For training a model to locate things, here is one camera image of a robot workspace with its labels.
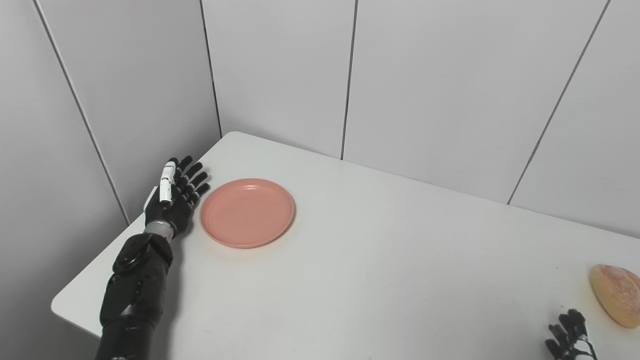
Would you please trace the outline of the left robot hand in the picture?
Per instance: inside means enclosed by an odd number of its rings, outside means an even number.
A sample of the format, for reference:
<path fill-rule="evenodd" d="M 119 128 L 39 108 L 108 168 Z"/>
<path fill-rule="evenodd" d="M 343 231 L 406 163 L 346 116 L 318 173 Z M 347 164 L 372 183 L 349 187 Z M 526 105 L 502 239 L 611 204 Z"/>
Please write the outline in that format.
<path fill-rule="evenodd" d="M 158 235 L 168 242 L 182 235 L 190 225 L 194 209 L 210 190 L 209 174 L 190 155 L 172 157 L 161 172 L 144 206 L 145 233 Z"/>

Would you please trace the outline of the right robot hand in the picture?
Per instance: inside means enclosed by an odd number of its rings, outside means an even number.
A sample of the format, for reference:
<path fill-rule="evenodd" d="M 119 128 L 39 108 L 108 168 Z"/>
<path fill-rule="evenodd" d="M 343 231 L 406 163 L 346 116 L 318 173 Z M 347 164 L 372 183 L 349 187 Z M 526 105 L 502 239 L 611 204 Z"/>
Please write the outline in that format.
<path fill-rule="evenodd" d="M 554 360 L 597 360 L 583 313 L 569 309 L 557 319 L 558 323 L 548 325 L 552 337 L 544 342 Z"/>

